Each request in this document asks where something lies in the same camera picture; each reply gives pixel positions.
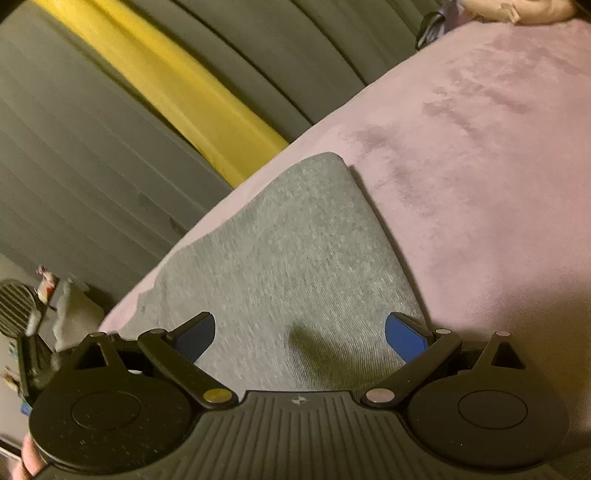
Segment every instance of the hand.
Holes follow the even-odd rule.
[[[30,480],[43,467],[45,462],[39,455],[31,435],[27,433],[22,441],[21,461],[12,470],[11,478],[12,480]]]

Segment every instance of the pink blanket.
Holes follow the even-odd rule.
[[[471,23],[306,132],[169,253],[323,151],[351,166],[435,325],[515,333],[591,434],[591,25]],[[120,328],[150,272],[110,313]]]

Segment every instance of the grey curtain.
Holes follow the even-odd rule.
[[[120,299],[228,184],[36,5],[0,25],[0,251]]]
[[[287,140],[414,52],[436,0],[124,0]],[[0,24],[0,252],[119,300],[230,187],[29,1]]]
[[[436,0],[126,0],[292,141],[412,55]]]

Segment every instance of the grey fabric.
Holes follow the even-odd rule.
[[[0,249],[120,299],[231,188],[31,2],[0,25]]]
[[[121,333],[172,329],[202,310],[217,331],[197,365],[239,394],[369,385],[402,365],[384,339],[388,313],[422,319],[371,207],[330,153],[174,254]]]

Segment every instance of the plush toy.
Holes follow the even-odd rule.
[[[474,19],[544,25],[563,22],[578,12],[591,18],[591,0],[443,0],[438,12],[425,15],[417,34],[417,50]]]
[[[573,0],[461,0],[462,6],[485,20],[519,25],[563,22],[575,16]]]

